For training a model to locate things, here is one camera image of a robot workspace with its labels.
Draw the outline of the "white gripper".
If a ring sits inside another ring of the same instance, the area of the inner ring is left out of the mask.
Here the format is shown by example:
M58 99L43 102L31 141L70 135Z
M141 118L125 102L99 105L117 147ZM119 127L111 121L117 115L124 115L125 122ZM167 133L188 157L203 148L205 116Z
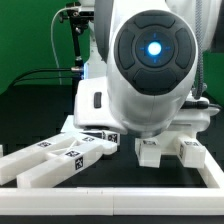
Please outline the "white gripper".
M150 96L126 82L87 79L78 85L74 126L132 135L159 135L166 130L200 132L219 112L208 99L195 100L181 86L168 94Z

